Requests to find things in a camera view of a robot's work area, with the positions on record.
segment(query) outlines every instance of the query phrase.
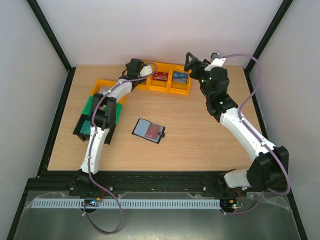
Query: white arm segment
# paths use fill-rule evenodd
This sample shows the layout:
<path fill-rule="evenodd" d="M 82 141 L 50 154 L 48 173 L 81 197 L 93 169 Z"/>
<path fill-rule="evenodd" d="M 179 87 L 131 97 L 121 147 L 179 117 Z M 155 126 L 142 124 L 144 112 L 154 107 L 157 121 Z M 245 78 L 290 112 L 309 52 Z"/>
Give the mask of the white arm segment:
<path fill-rule="evenodd" d="M 222 67 L 222 65 L 225 63 L 225 60 L 225 58 L 215 58 L 204 70 L 209 72 L 214 67 Z"/>
<path fill-rule="evenodd" d="M 251 129 L 263 140 L 269 148 L 274 149 L 275 145 L 267 140 L 258 132 L 250 122 L 242 115 L 242 121 L 245 121 Z M 252 161 L 259 156 L 259 153 L 267 153 L 268 150 L 256 139 L 256 137 L 245 127 L 238 115 L 238 108 L 230 108 L 225 113 L 221 114 L 220 123 L 225 126 L 242 144 L 244 149 L 248 152 Z M 224 180 L 230 188 L 247 187 L 250 184 L 247 180 L 247 169 L 240 169 L 228 172 L 224 175 Z"/>
<path fill-rule="evenodd" d="M 132 82 L 124 82 L 125 79 L 119 79 L 116 84 L 121 84 L 118 86 L 115 90 L 110 89 L 111 93 L 109 93 L 108 97 L 114 97 L 116 98 L 116 102 L 118 103 L 120 99 L 122 99 L 126 94 L 130 93 L 132 90 Z"/>
<path fill-rule="evenodd" d="M 132 90 L 132 83 L 131 82 L 123 82 L 124 79 L 119 79 L 117 84 L 121 84 L 111 93 L 109 93 L 108 97 L 116 98 L 116 102 L 119 102 L 120 99 L 123 98 L 124 95 L 128 94 Z M 102 148 L 105 144 L 105 139 L 109 133 L 110 129 L 106 128 L 102 130 L 100 127 L 97 127 L 96 135 L 94 138 L 94 142 L 91 148 L 91 158 L 90 158 L 90 172 L 96 174 L 99 171 L 99 163 L 100 163 L 100 156 L 102 152 Z M 89 144 L 86 149 L 85 157 L 81 165 L 81 170 L 85 173 L 89 173 L 88 171 L 88 158 L 89 158 L 89 149 L 91 146 L 91 142 L 93 140 L 93 135 L 95 133 L 95 127 L 91 126 L 90 128 L 90 139 Z"/>
<path fill-rule="evenodd" d="M 109 131 L 110 131 L 110 128 L 106 128 L 105 130 L 102 130 L 100 127 L 97 128 L 97 133 L 94 137 L 94 142 L 91 148 L 91 156 L 90 156 L 90 172 L 93 174 L 96 174 L 99 171 L 100 155 Z M 95 132 L 94 126 L 90 128 L 90 132 L 91 133 L 90 133 L 89 144 L 86 149 L 85 157 L 81 165 L 81 170 L 82 172 L 85 172 L 85 173 L 89 173 L 88 158 L 89 158 L 90 145 L 93 140 L 93 135 Z"/>

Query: wooden table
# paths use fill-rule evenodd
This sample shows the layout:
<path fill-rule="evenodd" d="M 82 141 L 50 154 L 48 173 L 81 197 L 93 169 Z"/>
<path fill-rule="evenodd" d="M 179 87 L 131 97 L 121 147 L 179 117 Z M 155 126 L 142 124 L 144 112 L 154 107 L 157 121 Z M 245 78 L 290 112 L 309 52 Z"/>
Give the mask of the wooden table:
<path fill-rule="evenodd" d="M 250 94 L 241 66 L 227 66 L 229 95 L 239 105 Z M 116 81 L 119 65 L 81 65 L 76 68 L 48 170 L 75 171 L 84 160 L 88 141 L 73 130 L 97 79 Z M 223 171 L 251 165 L 237 139 L 209 115 L 199 83 L 192 80 L 189 95 L 135 89 L 126 98 L 110 145 L 104 145 L 100 171 Z M 260 129 L 254 105 L 243 111 Z M 143 118 L 166 127 L 160 144 L 132 135 Z"/>

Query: cable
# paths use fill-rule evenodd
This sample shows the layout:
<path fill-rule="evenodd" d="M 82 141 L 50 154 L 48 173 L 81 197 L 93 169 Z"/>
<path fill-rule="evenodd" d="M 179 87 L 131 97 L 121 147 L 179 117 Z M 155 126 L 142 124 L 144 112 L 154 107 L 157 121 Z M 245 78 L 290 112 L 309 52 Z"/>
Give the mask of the cable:
<path fill-rule="evenodd" d="M 244 102 L 241 104 L 241 106 L 239 107 L 238 109 L 238 116 L 240 118 L 240 120 L 243 118 L 242 116 L 242 110 L 244 108 L 244 106 L 246 105 L 246 103 L 256 94 L 259 86 L 260 86 L 260 83 L 261 83 L 261 79 L 262 79 L 262 67 L 259 63 L 259 61 L 254 57 L 254 56 L 251 56 L 249 54 L 246 54 L 246 53 L 237 53 L 237 54 L 231 54 L 231 55 L 226 55 L 226 56 L 222 56 L 221 58 L 233 58 L 233 57 L 247 57 L 247 58 L 250 58 L 252 59 L 253 61 L 256 62 L 257 66 L 258 66 L 258 69 L 259 69 L 259 73 L 258 73 L 258 82 L 256 83 L 256 86 L 254 87 L 253 91 L 251 92 L 251 94 L 246 98 L 246 100 L 244 100 Z M 241 121 L 243 123 L 243 125 L 250 131 L 250 133 L 252 133 L 254 135 L 254 137 L 261 143 L 263 144 L 263 140 L 255 133 L 255 131 L 245 122 L 245 121 Z M 291 190 L 291 181 L 290 181 L 290 178 L 289 178 L 289 175 L 284 167 L 284 165 L 281 163 L 280 159 L 278 158 L 278 156 L 272 151 L 272 149 L 267 146 L 266 144 L 263 144 L 263 146 L 268 150 L 268 152 L 274 157 L 275 161 L 277 162 L 277 164 L 279 165 L 281 171 L 283 172 L 283 175 L 285 177 L 285 180 L 286 180 L 286 184 L 287 184 L 287 187 L 286 187 L 286 190 L 284 192 L 279 192 L 279 191 L 276 191 L 276 190 L 273 190 L 271 188 L 268 188 L 267 190 L 269 190 L 270 192 L 272 193 L 275 193 L 275 194 L 278 194 L 278 195 L 281 195 L 281 196 L 285 196 L 287 195 L 290 190 Z M 250 211 L 252 211 L 253 209 L 255 209 L 258 204 L 261 202 L 262 198 L 264 196 L 264 192 L 261 192 L 261 196 L 259 198 L 259 200 L 257 201 L 257 203 L 250 209 L 246 210 L 246 211 L 241 211 L 241 212 L 224 212 L 223 209 L 222 212 L 225 214 L 225 215 L 239 215 L 239 214 L 244 214 L 244 213 L 248 213 Z"/>
<path fill-rule="evenodd" d="M 255 205 L 253 205 L 253 207 L 251 207 L 251 208 L 249 208 L 249 209 L 247 209 L 247 210 L 245 210 L 245 211 L 240 211 L 240 212 L 225 212 L 222 208 L 220 208 L 220 209 L 221 209 L 221 211 L 223 212 L 224 215 L 240 215 L 240 214 L 246 214 L 246 213 L 251 212 L 253 209 L 255 209 L 255 208 L 259 205 L 259 203 L 261 202 L 263 196 L 264 196 L 264 192 L 262 191 L 262 192 L 261 192 L 261 195 L 260 195 L 258 201 L 255 203 Z"/>
<path fill-rule="evenodd" d="M 89 146 L 89 151 L 88 151 L 88 175 L 89 175 L 89 178 L 91 180 L 91 182 L 96 185 L 98 188 L 102 189 L 103 191 L 105 191 L 106 193 L 108 193 L 115 201 L 116 203 L 118 204 L 119 206 L 119 210 L 120 210 L 120 221 L 117 225 L 117 227 L 113 230 L 113 231 L 104 231 L 102 230 L 101 228 L 97 227 L 93 222 L 92 220 L 89 218 L 88 214 L 86 213 L 86 207 L 88 206 L 88 203 L 84 205 L 83 207 L 83 215 L 89 220 L 91 226 L 99 233 L 101 234 L 104 234 L 104 235 L 110 235 L 110 234 L 114 234 L 116 233 L 122 226 L 123 224 L 123 221 L 124 221 L 124 216 L 123 216 L 123 210 L 121 208 L 121 204 L 119 202 L 119 200 L 117 199 L 117 197 L 111 192 L 109 191 L 108 189 L 106 189 L 105 187 L 101 186 L 100 184 L 98 184 L 92 177 L 92 174 L 91 174 L 91 169 L 90 169 L 90 160 L 91 160 L 91 151 L 92 151 L 92 147 L 93 147 L 93 144 L 94 144 L 94 141 L 95 141 L 95 138 L 96 138 L 96 134 L 97 134 L 97 130 L 98 130 L 98 127 L 97 125 L 95 124 L 95 117 L 96 117 L 96 114 L 97 114 L 97 110 L 100 106 L 100 104 L 102 103 L 102 101 L 110 94 L 112 93 L 112 91 L 114 91 L 115 89 L 117 89 L 122 83 L 128 83 L 128 82 L 135 82 L 135 81 L 140 81 L 140 80 L 143 80 L 143 79 L 146 79 L 150 76 L 152 76 L 153 74 L 155 74 L 155 72 L 157 71 L 157 65 L 153 62 L 150 62 L 148 64 L 145 64 L 145 66 L 147 65 L 154 65 L 155 68 L 154 70 L 149 74 L 149 75 L 146 75 L 146 76 L 143 76 L 143 77 L 140 77 L 140 78 L 137 78 L 137 79 L 132 79 L 132 80 L 123 80 L 121 81 L 120 83 L 117 83 L 116 85 L 114 85 L 110 91 L 107 91 L 103 97 L 100 99 L 100 101 L 98 102 L 98 104 L 96 105 L 94 111 L 93 111 L 93 114 L 92 114 L 92 119 L 91 119 L 91 123 L 92 125 L 94 126 L 94 133 L 92 135 L 92 141 L 91 141 L 91 144 Z"/>
<path fill-rule="evenodd" d="M 240 197 L 240 199 L 241 199 L 241 202 L 244 204 L 244 203 L 245 203 L 245 201 L 244 201 L 244 199 L 243 199 L 243 197 L 242 197 L 241 193 L 238 191 L 238 189 L 235 189 L 235 192 L 239 195 L 239 197 Z"/>

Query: card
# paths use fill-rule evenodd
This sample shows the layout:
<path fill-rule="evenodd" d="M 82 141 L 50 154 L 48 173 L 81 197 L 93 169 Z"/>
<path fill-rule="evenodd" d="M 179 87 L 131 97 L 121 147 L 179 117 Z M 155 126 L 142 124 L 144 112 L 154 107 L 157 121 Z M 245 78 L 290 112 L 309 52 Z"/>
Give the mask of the card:
<path fill-rule="evenodd" d="M 151 122 L 144 136 L 146 138 L 156 140 L 160 132 L 161 132 L 161 126 Z"/>
<path fill-rule="evenodd" d="M 168 81 L 168 76 L 169 76 L 169 73 L 167 72 L 156 71 L 153 75 L 153 79 L 157 81 L 166 82 Z"/>
<path fill-rule="evenodd" d="M 187 72 L 180 72 L 180 71 L 174 71 L 173 72 L 173 79 L 188 79 L 189 75 Z"/>

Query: red card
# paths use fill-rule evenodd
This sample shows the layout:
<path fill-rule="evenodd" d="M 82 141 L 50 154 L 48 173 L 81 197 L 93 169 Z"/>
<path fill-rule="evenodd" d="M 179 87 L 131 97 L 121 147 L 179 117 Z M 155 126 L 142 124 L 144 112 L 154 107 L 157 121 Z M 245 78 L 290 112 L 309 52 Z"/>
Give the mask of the red card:
<path fill-rule="evenodd" d="M 161 126 L 156 125 L 154 123 L 150 123 L 150 125 L 148 127 L 148 130 L 146 131 L 144 136 L 146 138 L 150 138 L 150 139 L 156 140 L 158 135 L 159 135 L 160 130 L 161 130 Z"/>
<path fill-rule="evenodd" d="M 169 75 L 169 73 L 167 73 L 167 72 L 156 71 L 153 75 L 153 79 L 166 82 L 166 81 L 168 81 L 168 75 Z"/>

